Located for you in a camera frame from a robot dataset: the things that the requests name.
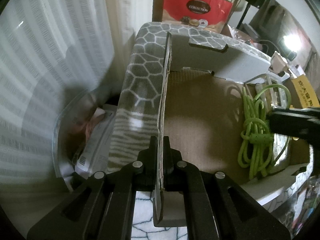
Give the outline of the grey white patterned blanket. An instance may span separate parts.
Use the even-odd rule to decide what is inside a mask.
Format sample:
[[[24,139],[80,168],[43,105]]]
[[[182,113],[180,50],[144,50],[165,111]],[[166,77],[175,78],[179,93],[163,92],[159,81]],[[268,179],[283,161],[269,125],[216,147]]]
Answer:
[[[130,64],[125,73],[120,94],[116,123],[112,134],[108,156],[107,172],[120,170],[134,161],[138,152],[149,146],[152,135],[158,135],[157,114],[163,81],[163,57],[167,32],[176,32],[191,41],[213,47],[226,42],[231,48],[258,56],[270,61],[270,57],[240,41],[230,37],[204,31],[193,27],[184,27],[170,23],[150,22],[144,24],[136,37]],[[311,174],[311,165],[307,171],[296,176],[296,182],[280,194],[275,200],[264,205],[273,211],[291,231],[293,226],[294,204],[306,207],[304,200],[297,200],[297,194],[317,181]],[[136,213],[133,221],[132,239],[188,239],[187,228],[157,228],[153,225],[151,193],[137,193]]]

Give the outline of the shallow cardboard tray box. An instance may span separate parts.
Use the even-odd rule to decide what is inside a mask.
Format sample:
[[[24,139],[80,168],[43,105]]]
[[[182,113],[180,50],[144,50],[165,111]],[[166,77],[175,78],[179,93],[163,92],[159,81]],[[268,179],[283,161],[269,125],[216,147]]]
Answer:
[[[266,178],[250,179],[249,170],[238,164],[242,91],[255,96],[264,86],[285,81],[270,66],[269,56],[232,38],[207,31],[168,32],[158,116],[157,226],[186,225],[183,196],[172,185],[176,151],[201,171],[225,172],[268,211],[311,176],[312,147],[280,134],[273,136]]]

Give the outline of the white printed paper sheet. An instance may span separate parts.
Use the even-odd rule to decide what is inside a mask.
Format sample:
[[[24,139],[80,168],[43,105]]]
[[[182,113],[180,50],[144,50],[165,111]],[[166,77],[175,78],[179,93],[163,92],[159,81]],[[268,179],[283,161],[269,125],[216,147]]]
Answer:
[[[75,165],[75,172],[82,178],[107,170],[116,111],[117,106],[104,104],[89,121],[85,146]]]

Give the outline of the yellow instruction booklet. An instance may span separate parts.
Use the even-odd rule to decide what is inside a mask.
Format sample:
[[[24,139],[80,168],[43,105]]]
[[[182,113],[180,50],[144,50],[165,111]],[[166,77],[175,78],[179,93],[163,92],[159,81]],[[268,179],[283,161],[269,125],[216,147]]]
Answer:
[[[297,94],[299,108],[319,107],[317,95],[305,75],[291,79],[291,82]]]

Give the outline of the clear plastic storage bin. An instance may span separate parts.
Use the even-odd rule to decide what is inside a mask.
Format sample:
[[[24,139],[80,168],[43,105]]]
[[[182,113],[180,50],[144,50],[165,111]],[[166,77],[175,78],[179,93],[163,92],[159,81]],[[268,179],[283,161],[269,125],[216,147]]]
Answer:
[[[86,129],[97,108],[104,104],[118,107],[119,94],[84,90],[67,103],[54,127],[52,156],[57,178],[61,178],[69,191],[77,189],[85,178],[75,172],[77,159],[86,141]]]

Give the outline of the red Collection gift bag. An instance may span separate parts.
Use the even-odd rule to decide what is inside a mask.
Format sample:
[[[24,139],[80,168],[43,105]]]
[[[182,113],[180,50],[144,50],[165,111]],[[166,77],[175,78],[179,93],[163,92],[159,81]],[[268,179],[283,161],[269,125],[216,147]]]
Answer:
[[[162,22],[220,33],[232,6],[228,0],[164,0]]]

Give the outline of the white striped curtain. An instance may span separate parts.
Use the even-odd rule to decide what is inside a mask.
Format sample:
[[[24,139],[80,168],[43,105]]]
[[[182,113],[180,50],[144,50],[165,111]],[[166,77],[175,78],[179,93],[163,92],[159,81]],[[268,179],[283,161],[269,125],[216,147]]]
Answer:
[[[22,235],[62,198],[54,126],[80,93],[120,91],[153,0],[10,0],[1,13],[1,207]]]

